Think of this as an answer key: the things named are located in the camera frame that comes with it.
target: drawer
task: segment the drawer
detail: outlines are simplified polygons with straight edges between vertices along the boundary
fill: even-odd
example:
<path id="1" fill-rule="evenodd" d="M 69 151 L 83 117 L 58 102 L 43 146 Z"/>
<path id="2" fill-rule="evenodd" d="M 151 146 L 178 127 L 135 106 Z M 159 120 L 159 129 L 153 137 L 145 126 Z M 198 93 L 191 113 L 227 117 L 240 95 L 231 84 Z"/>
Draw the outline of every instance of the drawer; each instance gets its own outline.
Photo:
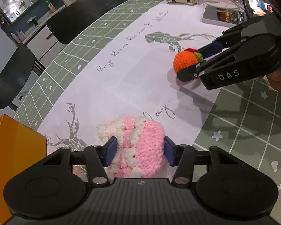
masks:
<path id="1" fill-rule="evenodd" d="M 45 26 L 37 35 L 27 44 L 27 47 L 33 52 L 36 59 L 40 59 L 57 39 L 54 35 L 51 35 L 51 31 Z"/>
<path id="2" fill-rule="evenodd" d="M 57 41 L 57 43 L 41 58 L 41 64 L 47 68 L 66 46 L 67 45 L 61 44 Z"/>

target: blue wall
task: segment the blue wall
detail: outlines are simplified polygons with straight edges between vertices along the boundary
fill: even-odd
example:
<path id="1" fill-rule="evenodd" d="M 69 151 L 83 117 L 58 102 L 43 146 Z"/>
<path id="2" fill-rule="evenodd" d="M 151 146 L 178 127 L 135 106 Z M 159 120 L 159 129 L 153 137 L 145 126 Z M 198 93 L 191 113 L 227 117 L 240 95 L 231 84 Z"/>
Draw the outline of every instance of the blue wall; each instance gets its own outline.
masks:
<path id="1" fill-rule="evenodd" d="M 27 20 L 30 17 L 35 16 L 36 20 L 38 20 L 50 10 L 46 4 L 46 1 L 47 0 L 38 0 L 35 4 L 29 7 L 12 25 L 3 26 L 2 29 L 4 32 L 9 36 L 12 32 L 15 33 L 17 30 L 23 31 L 25 33 L 31 27 L 31 25 L 27 23 Z"/>

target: pink crocheted toy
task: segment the pink crocheted toy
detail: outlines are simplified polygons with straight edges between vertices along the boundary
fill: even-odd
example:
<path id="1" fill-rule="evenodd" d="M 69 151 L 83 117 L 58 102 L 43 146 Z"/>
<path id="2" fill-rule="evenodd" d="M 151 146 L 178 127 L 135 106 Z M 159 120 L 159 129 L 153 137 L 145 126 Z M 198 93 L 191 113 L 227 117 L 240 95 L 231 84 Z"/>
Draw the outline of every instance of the pink crocheted toy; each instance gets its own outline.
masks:
<path id="1" fill-rule="evenodd" d="M 106 168 L 110 180 L 114 178 L 150 178 L 160 168 L 164 156 L 163 127 L 145 117 L 127 117 L 101 124 L 98 127 L 100 144 L 115 136 L 117 153 Z"/>

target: white lettering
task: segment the white lettering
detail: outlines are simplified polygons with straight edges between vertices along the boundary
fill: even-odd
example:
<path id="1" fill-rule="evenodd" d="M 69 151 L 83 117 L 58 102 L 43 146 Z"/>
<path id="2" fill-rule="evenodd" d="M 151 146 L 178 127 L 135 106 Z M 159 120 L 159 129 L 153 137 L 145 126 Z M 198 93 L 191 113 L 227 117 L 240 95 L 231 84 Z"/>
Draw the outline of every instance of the white lettering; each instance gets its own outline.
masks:
<path id="1" fill-rule="evenodd" d="M 239 75 L 239 72 L 237 71 L 237 69 L 235 69 L 235 70 L 233 71 L 233 73 L 235 74 L 235 76 L 238 76 L 238 75 Z"/>

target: ridged black surface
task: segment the ridged black surface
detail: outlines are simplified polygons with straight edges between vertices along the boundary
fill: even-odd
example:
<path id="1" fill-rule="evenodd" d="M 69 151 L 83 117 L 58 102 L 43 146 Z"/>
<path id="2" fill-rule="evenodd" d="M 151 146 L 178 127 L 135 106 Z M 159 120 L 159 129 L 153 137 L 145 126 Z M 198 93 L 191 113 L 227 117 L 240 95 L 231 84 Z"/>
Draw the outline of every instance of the ridged black surface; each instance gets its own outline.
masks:
<path id="1" fill-rule="evenodd" d="M 167 179 L 116 179 L 94 189 L 69 214 L 50 220 L 13 217 L 6 225 L 277 225 L 270 217 L 231 221 L 204 210 L 188 189 L 177 189 Z"/>

